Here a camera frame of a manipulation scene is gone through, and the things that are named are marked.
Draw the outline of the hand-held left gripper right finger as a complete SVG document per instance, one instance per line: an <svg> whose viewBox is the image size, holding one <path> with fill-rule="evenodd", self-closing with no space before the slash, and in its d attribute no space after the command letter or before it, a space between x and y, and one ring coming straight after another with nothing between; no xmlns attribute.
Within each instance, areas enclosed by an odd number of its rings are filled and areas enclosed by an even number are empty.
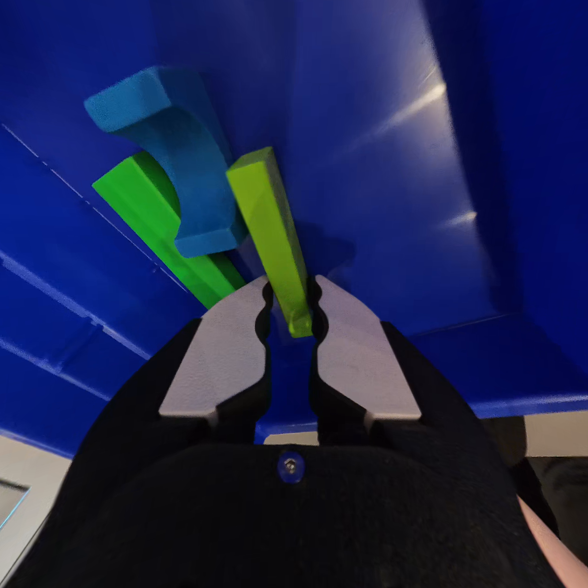
<svg viewBox="0 0 588 588"><path fill-rule="evenodd" d="M377 315L322 275L309 283L309 305L309 400L318 419L418 421L422 413Z"/></svg>

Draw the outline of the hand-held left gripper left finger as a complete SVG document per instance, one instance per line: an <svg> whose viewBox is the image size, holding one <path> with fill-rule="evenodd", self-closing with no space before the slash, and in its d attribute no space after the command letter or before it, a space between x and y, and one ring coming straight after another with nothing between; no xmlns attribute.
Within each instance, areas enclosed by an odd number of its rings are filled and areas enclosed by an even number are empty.
<svg viewBox="0 0 588 588"><path fill-rule="evenodd" d="M159 408L165 417L256 422L271 400L273 290L259 277L205 313Z"/></svg>

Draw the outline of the lime green plank block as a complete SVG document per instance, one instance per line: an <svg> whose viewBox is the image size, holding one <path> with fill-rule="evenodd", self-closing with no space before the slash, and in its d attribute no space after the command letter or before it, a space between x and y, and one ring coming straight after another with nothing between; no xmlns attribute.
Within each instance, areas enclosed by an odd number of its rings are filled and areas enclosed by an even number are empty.
<svg viewBox="0 0 588 588"><path fill-rule="evenodd" d="M289 334L312 336L307 270L273 148L243 155L226 176Z"/></svg>

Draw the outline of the blue arch block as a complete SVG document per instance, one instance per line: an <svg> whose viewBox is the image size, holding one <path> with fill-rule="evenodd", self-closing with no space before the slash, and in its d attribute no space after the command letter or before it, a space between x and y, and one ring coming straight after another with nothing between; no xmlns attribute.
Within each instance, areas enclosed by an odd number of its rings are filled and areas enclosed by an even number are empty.
<svg viewBox="0 0 588 588"><path fill-rule="evenodd" d="M248 230L226 172L229 142L202 78L184 68L153 66L84 100L97 127L148 152L179 201L175 237L186 258L239 248Z"/></svg>

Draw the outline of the blue plastic bin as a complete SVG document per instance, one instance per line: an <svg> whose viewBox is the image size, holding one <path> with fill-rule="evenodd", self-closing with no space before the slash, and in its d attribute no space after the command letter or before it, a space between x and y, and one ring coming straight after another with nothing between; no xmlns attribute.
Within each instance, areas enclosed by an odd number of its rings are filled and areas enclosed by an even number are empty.
<svg viewBox="0 0 588 588"><path fill-rule="evenodd" d="M479 417L587 410L587 1L1 1L1 434L66 458L208 309L94 190L84 100L199 74L309 275Z"/></svg>

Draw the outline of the person's right forearm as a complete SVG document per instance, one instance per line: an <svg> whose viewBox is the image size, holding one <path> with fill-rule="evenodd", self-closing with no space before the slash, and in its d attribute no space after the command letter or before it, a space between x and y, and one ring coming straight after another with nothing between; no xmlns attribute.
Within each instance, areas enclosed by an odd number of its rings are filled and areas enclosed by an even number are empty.
<svg viewBox="0 0 588 588"><path fill-rule="evenodd" d="M564 587L587 587L584 565L519 497L518 503L533 537Z"/></svg>

